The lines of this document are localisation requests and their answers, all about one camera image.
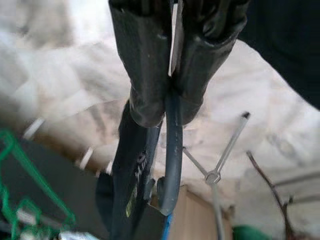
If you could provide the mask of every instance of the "green wire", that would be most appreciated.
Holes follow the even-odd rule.
[[[35,213],[36,225],[27,226],[23,231],[31,231],[32,234],[47,235],[52,237],[53,234],[59,233],[62,230],[67,230],[76,223],[76,217],[71,212],[65,203],[57,196],[57,194],[52,190],[50,185],[47,183],[45,178],[38,172],[37,168],[28,159],[27,155],[19,146],[13,134],[6,130],[0,130],[0,139],[2,139],[5,149],[0,153],[0,195],[2,198],[2,213],[8,222],[12,225],[11,228],[11,240],[18,239],[17,226],[18,217],[17,212],[19,209],[29,209]],[[66,219],[63,222],[61,229],[53,229],[49,226],[39,226],[40,216],[42,211],[28,198],[24,198],[18,204],[16,210],[10,207],[10,194],[6,186],[2,183],[1,178],[1,163],[6,158],[6,156],[12,153],[12,155],[18,160],[20,165],[24,170],[32,177],[32,179],[37,183],[37,185],[44,191],[44,193],[64,212]]]

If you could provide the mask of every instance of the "metal stand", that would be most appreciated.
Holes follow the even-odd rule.
[[[232,148],[234,147],[238,137],[240,136],[242,130],[246,126],[248,120],[250,118],[250,113],[245,112],[241,115],[240,123],[233,133],[228,145],[224,149],[219,162],[217,163],[214,170],[207,172],[201,164],[191,155],[191,153],[187,150],[187,148],[183,147],[183,152],[187,157],[194,163],[194,165],[200,170],[200,172],[204,175],[205,183],[211,187],[212,191],[212,206],[214,209],[214,216],[217,228],[217,239],[224,240],[225,239],[225,229],[222,220],[222,212],[220,209],[220,201],[217,190],[217,183],[221,180],[221,170],[226,163]]]

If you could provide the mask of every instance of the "black rubber handle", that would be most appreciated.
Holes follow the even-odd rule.
[[[157,195],[160,212],[168,216],[175,209],[181,179],[183,128],[180,98],[170,91],[165,100],[166,110],[166,156],[165,177],[157,182]]]

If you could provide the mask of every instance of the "brown stick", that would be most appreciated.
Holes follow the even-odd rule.
[[[258,171],[258,173],[261,175],[261,177],[265,180],[265,182],[268,184],[273,197],[276,200],[277,205],[279,206],[279,208],[281,209],[281,213],[283,215],[284,218],[284,226],[285,226],[285,238],[287,240],[292,240],[294,239],[294,230],[290,224],[289,218],[288,218],[288,212],[287,212],[287,206],[288,204],[285,203],[284,205],[282,204],[279,194],[275,188],[275,186],[271,183],[270,179],[266,176],[266,174],[262,171],[262,169],[259,167],[259,165],[257,164],[254,156],[252,155],[252,153],[250,151],[246,152],[246,155],[248,156],[248,158],[250,159],[250,161],[252,162],[252,165],[254,166],[254,168]]]

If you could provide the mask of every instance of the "green object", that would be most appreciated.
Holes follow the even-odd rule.
[[[248,225],[235,226],[233,240],[271,240],[272,238],[254,227]]]
[[[11,224],[11,240],[18,239],[21,232],[29,231],[34,235],[42,235],[52,237],[62,230],[68,230],[76,223],[75,215],[67,208],[65,203],[57,196],[51,189],[45,178],[39,173],[33,163],[28,159],[24,151],[19,146],[14,135],[6,129],[0,129],[0,140],[4,144],[4,150],[0,152],[0,197],[2,199],[2,213],[7,221]],[[66,219],[64,220],[61,229],[53,229],[50,226],[40,224],[40,217],[42,215],[39,209],[28,197],[23,198],[16,207],[10,204],[10,193],[7,187],[2,183],[1,179],[1,163],[8,154],[12,154],[14,158],[20,163],[24,170],[33,178],[36,184],[43,190],[43,192],[64,212]],[[17,212],[20,209],[27,209],[31,211],[36,219],[36,224],[27,226],[21,232],[18,232]]]

